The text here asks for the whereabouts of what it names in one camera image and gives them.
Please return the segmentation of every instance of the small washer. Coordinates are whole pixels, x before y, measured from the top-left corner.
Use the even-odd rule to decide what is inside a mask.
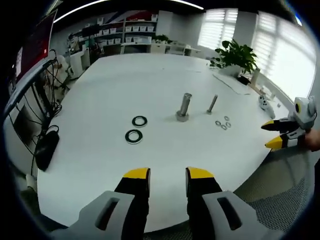
[[[137,140],[131,140],[131,139],[129,138],[129,136],[130,136],[131,134],[133,134],[133,133],[137,133],[137,134],[138,134],[138,139],[137,139]],[[141,142],[143,135],[142,135],[142,132],[140,132],[139,130],[132,129],[132,130],[128,131],[128,132],[125,134],[124,137],[125,137],[125,140],[126,140],[129,144],[138,144],[138,143]]]
[[[143,123],[142,124],[137,124],[136,123],[136,120],[137,119],[142,119],[143,120]],[[147,123],[148,123],[148,120],[147,120],[147,118],[145,117],[145,116],[136,116],[136,117],[134,117],[133,119],[132,119],[132,124],[133,124],[133,126],[135,126],[136,128],[142,128],[142,127],[144,127],[145,125],[147,125]]]

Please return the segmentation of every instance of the round white table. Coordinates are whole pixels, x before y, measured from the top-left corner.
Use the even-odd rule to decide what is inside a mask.
[[[74,84],[51,124],[60,141],[46,172],[38,170],[42,214],[66,226],[104,191],[113,191],[129,170],[151,168],[145,232],[167,228],[187,215],[188,166],[213,173],[223,190],[236,190],[269,153],[278,135],[261,129],[270,120],[258,95],[236,94],[200,58],[170,54],[124,54],[98,59]],[[220,79],[230,77],[220,75]],[[189,120],[178,122],[184,93],[191,93]],[[215,94],[212,114],[206,114]],[[288,114],[275,107],[276,118]],[[145,116],[143,139],[128,144],[132,119]],[[224,116],[231,128],[223,130]]]

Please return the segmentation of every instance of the metal bolt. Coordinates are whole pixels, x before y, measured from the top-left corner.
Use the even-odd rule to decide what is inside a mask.
[[[214,95],[214,98],[211,102],[211,105],[209,107],[209,109],[206,111],[207,114],[211,114],[212,108],[214,107],[216,101],[217,101],[218,95]]]
[[[188,107],[189,107],[191,97],[192,95],[190,93],[185,93],[183,95],[181,108],[175,114],[176,119],[180,122],[185,122],[189,119],[189,115],[187,112],[188,112]]]

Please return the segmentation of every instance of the computer monitor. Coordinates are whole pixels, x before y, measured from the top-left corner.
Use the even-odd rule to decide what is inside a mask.
[[[26,90],[35,81],[35,76],[42,72],[50,61],[48,58],[52,28],[57,11],[46,16],[28,37],[18,52],[16,60],[15,90],[4,108],[4,117],[14,108]]]

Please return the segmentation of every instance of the window blind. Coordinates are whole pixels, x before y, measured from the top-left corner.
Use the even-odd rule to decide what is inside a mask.
[[[222,41],[232,40],[237,16],[237,9],[208,10],[201,26],[198,45],[214,50],[222,46]]]
[[[316,69],[316,51],[297,26],[260,12],[252,43],[261,72],[286,95],[307,97]]]

